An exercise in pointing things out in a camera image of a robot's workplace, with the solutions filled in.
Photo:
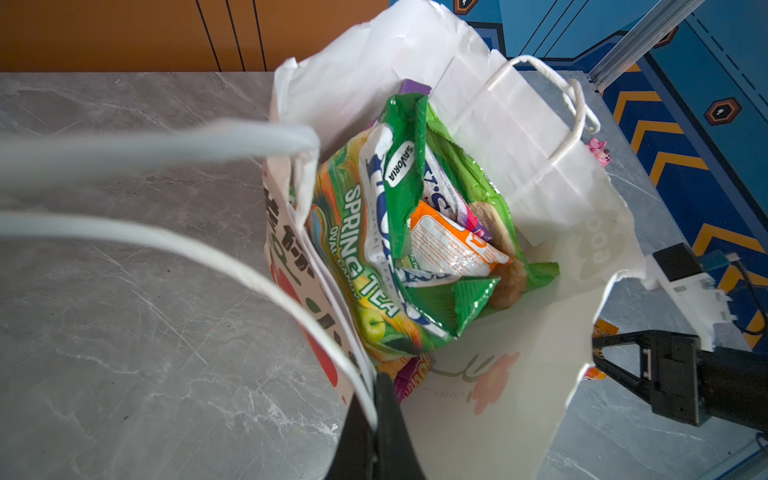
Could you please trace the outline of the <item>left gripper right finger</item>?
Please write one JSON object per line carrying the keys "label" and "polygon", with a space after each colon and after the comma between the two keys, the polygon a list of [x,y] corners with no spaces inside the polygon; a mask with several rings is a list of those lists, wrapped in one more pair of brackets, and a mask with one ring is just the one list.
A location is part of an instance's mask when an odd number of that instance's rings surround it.
{"label": "left gripper right finger", "polygon": [[391,378],[378,373],[375,384],[377,427],[374,434],[373,478],[425,480],[405,425]]}

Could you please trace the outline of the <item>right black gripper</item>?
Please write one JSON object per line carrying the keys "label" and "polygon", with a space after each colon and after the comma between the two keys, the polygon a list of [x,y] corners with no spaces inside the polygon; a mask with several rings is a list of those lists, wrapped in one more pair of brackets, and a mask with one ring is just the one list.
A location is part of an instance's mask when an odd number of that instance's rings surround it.
{"label": "right black gripper", "polygon": [[[621,345],[639,348],[639,374],[606,359],[598,350]],[[702,423],[696,335],[649,330],[592,339],[596,368],[651,406],[654,414],[679,423]]]}

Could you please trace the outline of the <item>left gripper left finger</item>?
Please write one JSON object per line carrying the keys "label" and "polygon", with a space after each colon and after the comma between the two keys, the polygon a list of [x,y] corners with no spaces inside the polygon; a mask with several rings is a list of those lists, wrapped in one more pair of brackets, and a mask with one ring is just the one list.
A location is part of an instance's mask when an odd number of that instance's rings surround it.
{"label": "left gripper left finger", "polygon": [[373,432],[354,396],[325,480],[371,480],[374,454]]}

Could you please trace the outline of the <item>purple grape candy bag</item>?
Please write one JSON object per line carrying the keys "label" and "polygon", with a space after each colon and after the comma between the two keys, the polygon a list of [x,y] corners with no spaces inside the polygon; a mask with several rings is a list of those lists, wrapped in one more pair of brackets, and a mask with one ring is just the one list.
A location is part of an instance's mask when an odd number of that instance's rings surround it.
{"label": "purple grape candy bag", "polygon": [[397,371],[393,378],[393,387],[399,403],[408,398],[424,382],[433,364],[432,356],[422,355],[408,359]]}

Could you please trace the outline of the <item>long orange snack packet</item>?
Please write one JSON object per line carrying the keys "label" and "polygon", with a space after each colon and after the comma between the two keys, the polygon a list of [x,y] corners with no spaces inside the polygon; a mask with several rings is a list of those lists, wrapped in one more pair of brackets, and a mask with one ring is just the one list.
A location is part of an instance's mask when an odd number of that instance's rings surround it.
{"label": "long orange snack packet", "polygon": [[421,270],[487,277],[512,262],[478,235],[420,201],[410,217],[410,256]]}

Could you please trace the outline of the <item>green yellow snack bag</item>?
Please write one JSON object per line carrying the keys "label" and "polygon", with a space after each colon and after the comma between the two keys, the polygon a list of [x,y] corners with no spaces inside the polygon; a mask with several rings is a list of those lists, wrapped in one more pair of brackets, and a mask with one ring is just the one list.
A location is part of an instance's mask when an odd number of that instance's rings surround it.
{"label": "green yellow snack bag", "polygon": [[423,94],[390,97],[377,121],[319,168],[307,221],[378,363],[458,339],[499,282],[493,272],[460,277],[421,270],[410,256],[410,217],[424,201],[428,111]]}

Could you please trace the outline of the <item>green Lays chips bag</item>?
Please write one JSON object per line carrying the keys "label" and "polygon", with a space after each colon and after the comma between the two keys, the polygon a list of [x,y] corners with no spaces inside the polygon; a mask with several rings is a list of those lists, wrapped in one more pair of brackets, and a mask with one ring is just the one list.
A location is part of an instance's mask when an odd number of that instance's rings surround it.
{"label": "green Lays chips bag", "polygon": [[472,214],[490,234],[488,242],[510,258],[493,274],[499,278],[489,305],[508,309],[524,294],[551,284],[560,274],[555,262],[530,262],[517,238],[510,209],[485,171],[451,137],[447,128],[429,110],[426,120],[426,142],[438,163],[457,188]]}

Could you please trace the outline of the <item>Fox's berries candy bag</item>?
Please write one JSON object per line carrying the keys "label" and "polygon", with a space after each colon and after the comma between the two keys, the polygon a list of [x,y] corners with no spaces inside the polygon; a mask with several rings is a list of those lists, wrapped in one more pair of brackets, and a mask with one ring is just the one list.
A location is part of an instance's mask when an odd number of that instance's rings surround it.
{"label": "Fox's berries candy bag", "polygon": [[423,200],[438,213],[485,241],[492,239],[487,229],[469,209],[457,187],[449,179],[429,147],[425,148]]}

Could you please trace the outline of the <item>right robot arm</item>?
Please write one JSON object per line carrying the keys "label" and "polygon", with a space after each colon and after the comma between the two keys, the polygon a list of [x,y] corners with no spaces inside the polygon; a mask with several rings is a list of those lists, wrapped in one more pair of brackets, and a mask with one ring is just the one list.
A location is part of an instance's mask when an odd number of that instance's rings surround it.
{"label": "right robot arm", "polygon": [[711,417],[767,431],[767,358],[750,351],[700,348],[695,335],[646,330],[592,340],[595,351],[639,347],[640,374],[593,355],[595,366],[650,405],[654,414],[700,426]]}

